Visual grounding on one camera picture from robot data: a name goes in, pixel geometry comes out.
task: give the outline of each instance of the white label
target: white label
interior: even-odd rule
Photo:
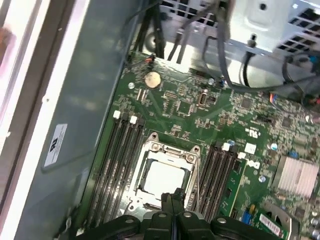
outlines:
[[[270,221],[266,216],[260,214],[259,218],[260,222],[262,222],[271,232],[273,232],[278,237],[280,236],[281,230],[280,227],[275,225],[272,221]]]
[[[45,167],[54,164],[57,161],[67,126],[68,124],[58,124],[55,127],[49,151],[44,162]]]
[[[251,143],[247,143],[246,145],[245,145],[245,149],[244,149],[244,151],[246,152],[246,153],[248,153],[248,154],[255,154],[255,152],[256,152],[256,148],[257,148],[257,146],[256,145],[254,145],[254,144],[251,144]]]
[[[261,135],[261,133],[259,132],[259,130],[256,129],[256,128],[254,128],[254,129],[246,128],[245,131],[248,133],[248,135],[249,135],[250,137],[253,137],[253,138],[255,138],[255,139],[257,139],[257,138]]]

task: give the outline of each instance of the motherboard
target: motherboard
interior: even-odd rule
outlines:
[[[268,93],[237,93],[221,77],[163,59],[124,69],[78,227],[142,219],[161,207],[162,193],[182,188],[185,208],[207,221],[230,216],[281,239],[316,239],[320,127],[297,103],[277,105]]]

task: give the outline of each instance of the blue connector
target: blue connector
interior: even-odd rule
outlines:
[[[241,222],[250,225],[251,219],[252,219],[252,215],[251,215],[248,211],[245,211],[245,212],[243,213]]]
[[[298,159],[299,158],[299,154],[296,151],[290,151],[289,152],[289,157],[293,158],[293,159]]]

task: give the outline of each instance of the white sticker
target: white sticker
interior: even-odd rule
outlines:
[[[227,143],[227,142],[225,142],[224,144],[223,144],[223,146],[222,146],[222,150],[223,151],[229,151],[230,150],[230,144],[229,143]]]
[[[260,222],[262,222],[271,232],[273,232],[278,237],[280,236],[281,230],[280,227],[275,225],[272,221],[270,221],[266,216],[260,214],[259,218]]]
[[[45,167],[54,164],[57,161],[67,126],[68,124],[58,124],[55,127],[49,151],[44,162]]]
[[[244,152],[239,152],[238,159],[245,159],[245,158],[246,158],[246,154]]]
[[[245,149],[244,149],[244,151],[246,152],[246,153],[248,153],[248,154],[255,154],[255,152],[256,152],[256,145],[254,145],[254,144],[251,144],[251,143],[247,143],[246,145],[245,145]]]

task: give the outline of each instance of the dimm slot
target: dimm slot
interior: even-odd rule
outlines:
[[[214,180],[213,176],[217,171],[220,158],[221,158],[221,153],[218,151],[215,151],[212,155],[212,158],[210,159],[211,166],[209,168],[209,172],[206,176],[206,181],[204,182],[203,189],[201,191],[201,196],[203,196],[203,200],[201,201],[199,210],[200,210],[200,213],[202,213],[203,215],[205,215],[206,206],[208,204],[208,201],[210,201],[210,195],[211,195],[213,180]]]
[[[108,161],[109,165],[107,166],[107,169],[105,169],[104,172],[106,172],[106,174],[104,174],[104,180],[102,185],[100,186],[102,188],[102,190],[99,191],[98,196],[97,196],[97,205],[96,208],[94,210],[94,214],[92,217],[92,222],[91,222],[91,227],[97,227],[99,225],[99,218],[97,217],[97,214],[99,214],[101,212],[101,208],[103,206],[103,196],[105,195],[106,192],[106,186],[108,186],[108,182],[110,179],[110,175],[114,169],[114,165],[117,164],[116,162],[113,161],[115,155],[117,154],[117,152],[119,151],[119,147],[121,145],[121,142],[123,140],[124,137],[124,133],[126,132],[127,126],[128,126],[128,119],[129,119],[129,115],[127,113],[123,113],[122,115],[122,119],[121,119],[121,124],[119,126],[119,131],[117,134],[117,137],[115,138],[115,141],[112,142],[112,147],[110,148],[110,151],[107,153],[106,158],[104,159],[104,161]]]
[[[117,131],[118,131],[118,128],[119,128],[120,121],[121,121],[120,119],[116,119],[113,122],[113,126],[112,126],[112,130],[111,130],[111,133],[110,133],[108,145],[107,145],[106,150],[104,152],[103,159],[106,158],[106,155],[109,153],[110,149],[112,148],[112,143],[115,141],[115,137],[117,135]],[[104,174],[103,173],[104,173],[104,170],[105,170],[106,166],[107,166],[107,161],[102,161],[102,164],[100,165],[99,170],[98,170],[98,176],[97,176],[97,179],[96,179],[95,184],[94,184],[93,193],[91,195],[89,211],[88,211],[88,215],[87,215],[87,220],[88,220],[89,223],[91,222],[93,214],[94,214],[94,212],[93,212],[94,208],[95,208],[94,205],[96,203],[96,197],[98,195],[99,185],[101,184],[101,182],[103,181],[103,178],[104,178]]]
[[[106,192],[105,194],[105,205],[103,207],[103,211],[102,211],[102,219],[104,220],[106,218],[106,214],[107,212],[110,210],[110,206],[112,204],[112,201],[114,199],[116,190],[117,190],[117,186],[119,184],[119,181],[121,180],[121,173],[122,173],[122,169],[124,166],[124,162],[126,161],[126,150],[130,147],[130,143],[134,137],[134,125],[130,124],[129,128],[125,134],[125,137],[123,138],[123,142],[122,142],[122,146],[121,146],[121,150],[119,151],[118,155],[116,156],[116,158],[113,160],[115,162],[117,162],[117,166],[114,169],[114,174],[112,174],[112,178],[111,181],[109,183],[110,185],[110,191]]]
[[[206,176],[208,174],[208,171],[210,170],[210,163],[211,163],[211,158],[212,158],[212,155],[214,154],[214,148],[213,146],[210,146],[210,149],[209,149],[209,152],[208,152],[208,156],[205,160],[205,163],[204,163],[204,166],[203,166],[203,169],[202,169],[202,172],[201,172],[201,176],[200,176],[200,181],[199,181],[199,184],[197,185],[197,188],[200,188],[199,189],[199,192],[201,193],[202,189],[203,189],[203,185],[205,183],[205,179],[206,179]],[[194,195],[194,200],[193,200],[193,203],[192,203],[192,207],[191,209],[193,211],[196,210],[197,208],[197,204],[200,204],[202,202],[201,199],[199,199],[200,202],[197,202],[196,199],[197,199],[197,193],[195,193]]]
[[[216,195],[213,198],[212,204],[210,206],[210,212],[208,215],[208,219],[212,219],[212,218],[216,217],[216,215],[219,211],[222,196],[226,190],[227,181],[229,179],[229,175],[232,170],[233,160],[234,160],[234,157],[229,155],[225,161],[224,168],[221,171],[224,174],[222,175],[222,178],[219,180],[218,186],[220,186],[220,187],[217,189]]]
[[[224,174],[223,168],[227,158],[228,158],[228,154],[225,152],[221,152],[219,155],[217,155],[217,159],[215,159],[214,161],[216,163],[216,166],[213,170],[213,174],[210,176],[211,181],[208,187],[209,191],[208,191],[208,198],[207,198],[208,204],[204,206],[204,210],[203,210],[203,213],[205,215],[204,219],[207,221],[211,220],[209,219],[210,213],[212,210],[210,207],[212,206],[212,203],[216,201],[215,195],[217,194],[217,191],[221,187],[219,185],[219,181],[223,177],[223,174]]]
[[[129,178],[130,178],[130,172],[133,168],[134,165],[134,160],[135,160],[135,156],[138,150],[138,146],[140,144],[140,141],[142,140],[142,133],[143,133],[143,128],[144,128],[144,124],[145,124],[145,120],[143,119],[138,119],[138,125],[136,128],[136,136],[133,140],[133,146],[131,147],[130,151],[127,152],[127,156],[126,159],[127,163],[125,164],[125,171],[124,171],[124,177],[123,177],[123,184],[120,185],[120,189],[118,191],[118,195],[114,201],[114,207],[113,207],[113,211],[111,213],[110,219],[108,220],[112,220],[115,219],[117,217],[117,211],[120,207],[121,204],[121,199],[124,195],[125,189],[126,189],[126,183],[128,182]]]

